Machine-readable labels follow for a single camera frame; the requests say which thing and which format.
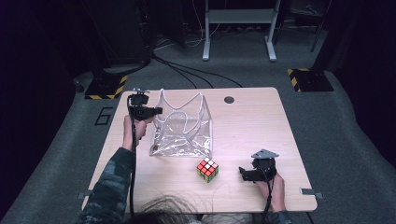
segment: tabletop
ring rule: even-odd
[[[196,172],[203,158],[150,157],[155,127],[149,125],[136,152],[135,211],[154,198],[170,194],[189,201],[198,213],[262,212],[266,200],[254,183],[243,181],[238,169],[241,166],[252,170],[251,155],[262,148],[279,155],[276,169],[285,179],[286,208],[289,211],[317,208],[314,196],[300,192],[300,188],[311,189],[311,185],[275,88],[165,90],[164,94],[171,105],[180,106],[198,92],[205,96],[212,117],[212,160],[219,165],[219,174],[206,183]],[[122,144],[127,97],[132,93],[126,91],[120,98],[89,189]],[[147,106],[155,106],[160,91],[147,95]],[[233,97],[233,103],[226,103],[226,97]]]

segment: person's hand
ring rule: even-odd
[[[264,181],[256,181],[257,186],[262,191],[262,195],[268,198],[269,189],[268,184]],[[282,176],[276,174],[274,178],[270,181],[270,186],[273,188],[271,192],[271,208],[273,212],[280,212],[286,210],[285,206],[285,181]]]
[[[135,120],[134,125],[136,128],[136,145],[139,145],[139,140],[146,135],[146,128],[148,123],[151,123],[154,120],[154,117],[144,120]],[[129,115],[124,117],[124,134],[123,134],[123,142],[122,147],[128,150],[132,150],[132,122],[131,117]]]

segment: clear plastic bag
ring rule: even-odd
[[[160,91],[156,106],[156,132],[150,156],[212,158],[212,117],[205,97],[199,92],[181,107],[174,107]]]

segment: rubik's cube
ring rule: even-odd
[[[197,174],[204,179],[207,183],[212,181],[213,178],[219,173],[219,166],[209,158],[205,158],[197,166]]]

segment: gray carpet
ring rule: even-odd
[[[315,223],[396,223],[395,168],[357,125],[353,107],[335,76],[326,72],[332,92],[295,92],[291,86],[287,69],[309,68],[323,37],[310,53],[312,33],[284,30],[276,45],[276,63],[269,62],[263,33],[258,32],[212,40],[209,62],[202,61],[203,43],[184,49],[172,45],[155,54],[226,76],[243,87],[277,88],[313,189],[325,196],[311,213]],[[237,87],[224,78],[201,76],[215,88]],[[209,88],[200,78],[189,77],[198,88]],[[87,88],[92,76],[83,74],[78,80]],[[186,78],[155,61],[129,75],[124,89],[133,87],[193,88]],[[83,98],[83,93],[76,94],[47,154],[1,223],[72,223],[76,219],[82,204],[78,194],[90,184],[109,129],[109,124],[94,124],[103,107],[113,107],[106,112],[114,115],[119,102]],[[295,223],[309,223],[304,213],[291,216]]]

